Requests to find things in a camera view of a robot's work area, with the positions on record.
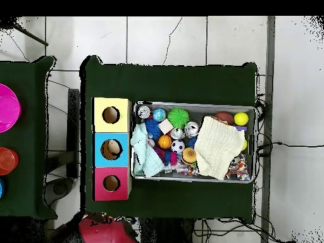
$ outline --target pink box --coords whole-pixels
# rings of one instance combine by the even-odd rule
[[[94,201],[127,200],[132,189],[132,177],[128,167],[94,168],[92,179]]]

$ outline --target table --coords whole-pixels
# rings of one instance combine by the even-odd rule
[[[16,124],[0,134],[0,147],[13,149],[19,164],[2,177],[5,193],[0,199],[1,216],[55,218],[42,200],[46,173],[46,95],[45,85],[53,57],[41,57],[33,63],[0,62],[0,83],[11,88],[22,106]]]
[[[91,197],[91,98],[254,106],[256,65],[138,66],[103,65],[87,57],[82,77],[82,169],[85,209],[111,216],[141,218],[241,217],[252,223],[253,184],[167,182],[133,179],[127,201],[93,201]]]

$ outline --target hole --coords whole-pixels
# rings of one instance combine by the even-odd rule
[[[109,192],[116,191],[120,186],[120,181],[117,176],[109,175],[104,179],[104,188]]]
[[[116,160],[122,153],[122,145],[117,140],[106,140],[100,148],[101,154],[107,160]]]
[[[106,123],[115,124],[120,119],[120,112],[114,106],[107,107],[103,111],[103,119]]]

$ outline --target blue box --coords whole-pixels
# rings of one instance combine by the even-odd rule
[[[95,133],[94,162],[95,167],[128,167],[129,166],[129,134],[128,133]],[[115,140],[121,146],[121,153],[116,159],[108,160],[101,154],[101,146],[107,140]]]

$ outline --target orange cup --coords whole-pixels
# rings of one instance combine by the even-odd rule
[[[19,157],[14,150],[0,147],[0,175],[12,172],[19,163]]]

